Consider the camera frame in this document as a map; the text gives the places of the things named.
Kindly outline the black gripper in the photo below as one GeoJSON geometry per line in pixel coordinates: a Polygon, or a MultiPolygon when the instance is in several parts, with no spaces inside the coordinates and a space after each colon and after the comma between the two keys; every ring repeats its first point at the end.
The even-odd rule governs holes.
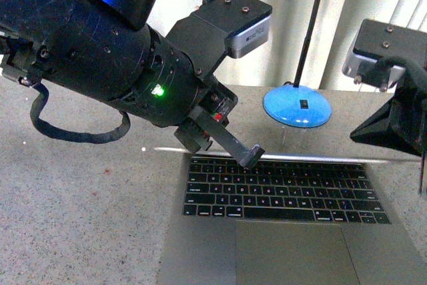
{"type": "Polygon", "coordinates": [[[237,103],[234,92],[209,76],[207,82],[198,87],[195,104],[178,125],[175,137],[190,152],[206,151],[216,141],[241,167],[252,169],[265,150],[258,144],[247,148],[226,129],[230,123],[228,115],[237,103]]]}

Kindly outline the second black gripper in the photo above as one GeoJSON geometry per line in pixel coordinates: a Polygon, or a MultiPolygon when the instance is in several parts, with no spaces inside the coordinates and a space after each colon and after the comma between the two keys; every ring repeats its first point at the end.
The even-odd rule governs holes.
{"type": "Polygon", "coordinates": [[[382,80],[395,65],[404,72],[393,97],[353,130],[350,139],[421,156],[426,153],[426,70],[411,59],[385,57],[362,79],[382,80]]]}

